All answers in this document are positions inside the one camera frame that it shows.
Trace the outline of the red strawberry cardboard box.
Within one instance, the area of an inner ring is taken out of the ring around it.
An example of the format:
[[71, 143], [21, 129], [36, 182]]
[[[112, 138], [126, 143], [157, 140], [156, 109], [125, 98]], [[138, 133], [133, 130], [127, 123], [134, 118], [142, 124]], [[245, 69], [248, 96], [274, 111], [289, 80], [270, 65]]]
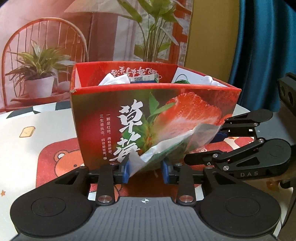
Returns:
[[[158, 73], [159, 83], [101, 85], [111, 73], [128, 78]], [[180, 74], [190, 84], [174, 83]], [[84, 164], [97, 169], [139, 155], [199, 124], [222, 126], [232, 116], [241, 90], [201, 85], [203, 73], [175, 64], [102, 61], [77, 63], [70, 85], [71, 107]]]

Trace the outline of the white crumpled tissue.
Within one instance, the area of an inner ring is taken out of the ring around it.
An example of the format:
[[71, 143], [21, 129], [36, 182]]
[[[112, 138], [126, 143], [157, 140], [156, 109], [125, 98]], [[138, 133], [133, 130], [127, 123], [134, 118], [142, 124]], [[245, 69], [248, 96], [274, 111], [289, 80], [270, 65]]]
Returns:
[[130, 84], [130, 79], [127, 74], [114, 77], [111, 73], [108, 73], [103, 80], [99, 83], [101, 85], [115, 85], [115, 84]]

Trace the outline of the printed room backdrop poster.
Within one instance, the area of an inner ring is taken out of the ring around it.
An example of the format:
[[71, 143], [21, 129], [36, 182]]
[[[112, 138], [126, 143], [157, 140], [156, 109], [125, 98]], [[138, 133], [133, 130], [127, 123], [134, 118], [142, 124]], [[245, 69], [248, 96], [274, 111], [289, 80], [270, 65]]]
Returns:
[[69, 98], [71, 62], [185, 64], [193, 1], [1, 1], [1, 111]]

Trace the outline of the green yarn bundle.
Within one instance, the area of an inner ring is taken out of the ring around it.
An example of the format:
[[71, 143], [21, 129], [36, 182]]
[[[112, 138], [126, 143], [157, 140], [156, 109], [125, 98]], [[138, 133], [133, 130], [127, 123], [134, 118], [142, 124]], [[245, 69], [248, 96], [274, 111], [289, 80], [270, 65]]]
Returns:
[[190, 82], [188, 81], [187, 75], [185, 74], [180, 74], [177, 76], [176, 80], [174, 81], [174, 83], [178, 83], [178, 84], [190, 84]]

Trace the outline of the patterned cartoon tablecloth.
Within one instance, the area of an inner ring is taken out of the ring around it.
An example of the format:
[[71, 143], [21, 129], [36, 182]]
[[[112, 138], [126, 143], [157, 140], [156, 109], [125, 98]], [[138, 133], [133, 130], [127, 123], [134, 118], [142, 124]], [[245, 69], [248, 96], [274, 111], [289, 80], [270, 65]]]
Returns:
[[83, 160], [69, 102], [1, 114], [1, 240], [17, 234], [11, 204]]

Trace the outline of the blue tissue pack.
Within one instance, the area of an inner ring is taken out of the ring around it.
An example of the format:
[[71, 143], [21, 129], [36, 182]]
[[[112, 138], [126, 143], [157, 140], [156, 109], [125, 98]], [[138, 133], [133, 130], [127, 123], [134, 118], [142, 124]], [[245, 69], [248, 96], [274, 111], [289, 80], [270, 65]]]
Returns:
[[129, 78], [130, 82], [134, 83], [159, 83], [159, 75], [158, 73], [135, 76]]

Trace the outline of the white cloth in box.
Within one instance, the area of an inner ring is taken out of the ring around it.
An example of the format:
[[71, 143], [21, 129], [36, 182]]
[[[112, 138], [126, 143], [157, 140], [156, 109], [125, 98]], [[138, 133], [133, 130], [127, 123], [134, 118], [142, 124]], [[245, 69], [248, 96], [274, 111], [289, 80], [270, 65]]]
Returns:
[[210, 86], [219, 86], [219, 87], [226, 87], [226, 85], [214, 80], [211, 76], [203, 76], [200, 80], [201, 85], [210, 85]]

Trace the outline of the clear bag with green string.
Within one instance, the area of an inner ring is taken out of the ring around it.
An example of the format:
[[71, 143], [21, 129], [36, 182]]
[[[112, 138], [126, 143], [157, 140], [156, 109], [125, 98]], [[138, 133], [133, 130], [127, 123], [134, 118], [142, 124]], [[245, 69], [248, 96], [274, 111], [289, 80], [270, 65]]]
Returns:
[[214, 139], [220, 128], [221, 126], [202, 123], [181, 135], [159, 142], [141, 155], [131, 151], [128, 154], [130, 177], [160, 168], [161, 161], [165, 158], [176, 162], [191, 151], [203, 149]]

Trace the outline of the blue curtain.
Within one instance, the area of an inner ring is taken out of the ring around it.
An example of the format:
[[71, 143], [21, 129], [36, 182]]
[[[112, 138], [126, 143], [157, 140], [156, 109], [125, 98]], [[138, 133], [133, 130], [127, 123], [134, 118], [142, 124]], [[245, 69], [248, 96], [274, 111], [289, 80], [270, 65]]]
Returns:
[[249, 110], [280, 109], [278, 79], [295, 73], [295, 1], [240, 1], [229, 83]]

